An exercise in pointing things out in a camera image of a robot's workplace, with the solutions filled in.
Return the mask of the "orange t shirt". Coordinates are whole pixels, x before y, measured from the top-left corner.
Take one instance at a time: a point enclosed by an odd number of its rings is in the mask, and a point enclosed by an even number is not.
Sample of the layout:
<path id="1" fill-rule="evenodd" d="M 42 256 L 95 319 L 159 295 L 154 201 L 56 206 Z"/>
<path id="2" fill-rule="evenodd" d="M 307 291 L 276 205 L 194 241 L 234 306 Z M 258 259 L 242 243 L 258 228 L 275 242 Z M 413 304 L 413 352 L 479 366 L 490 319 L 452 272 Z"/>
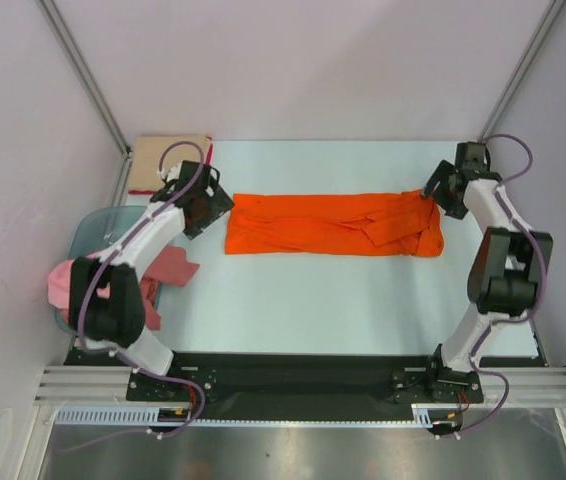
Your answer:
<path id="1" fill-rule="evenodd" d="M 225 253 L 433 258 L 442 254 L 444 245 L 438 206 L 417 191 L 353 195 L 237 193 Z"/>

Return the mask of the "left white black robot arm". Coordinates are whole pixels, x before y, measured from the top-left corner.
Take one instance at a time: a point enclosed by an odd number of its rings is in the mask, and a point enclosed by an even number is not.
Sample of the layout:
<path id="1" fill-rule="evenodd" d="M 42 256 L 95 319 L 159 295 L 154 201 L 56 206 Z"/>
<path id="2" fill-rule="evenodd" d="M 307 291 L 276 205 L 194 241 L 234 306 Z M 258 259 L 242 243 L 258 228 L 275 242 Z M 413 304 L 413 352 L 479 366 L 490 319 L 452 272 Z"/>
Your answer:
<path id="1" fill-rule="evenodd" d="M 146 326 L 139 283 L 174 238 L 196 238 L 233 208 L 220 179 L 209 164 L 182 162 L 117 242 L 71 266 L 69 323 L 81 347 L 119 355 L 151 373 L 150 389 L 165 400 L 182 392 L 184 376 L 171 367 L 173 351 Z"/>

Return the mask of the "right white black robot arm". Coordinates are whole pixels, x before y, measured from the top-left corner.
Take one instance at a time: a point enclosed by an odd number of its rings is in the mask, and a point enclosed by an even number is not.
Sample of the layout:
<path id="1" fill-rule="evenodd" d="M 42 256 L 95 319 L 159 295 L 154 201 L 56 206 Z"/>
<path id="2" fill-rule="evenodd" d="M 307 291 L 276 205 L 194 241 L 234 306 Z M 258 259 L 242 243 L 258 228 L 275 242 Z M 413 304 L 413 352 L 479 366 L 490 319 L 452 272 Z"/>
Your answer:
<path id="1" fill-rule="evenodd" d="M 522 219 L 506 183 L 492 170 L 486 144 L 462 142 L 454 160 L 441 161 L 421 191 L 449 217 L 472 216 L 483 234 L 467 279 L 468 308 L 424 376 L 424 389 L 437 402 L 479 390 L 489 339 L 506 326 L 528 322 L 544 297 L 553 238 Z"/>

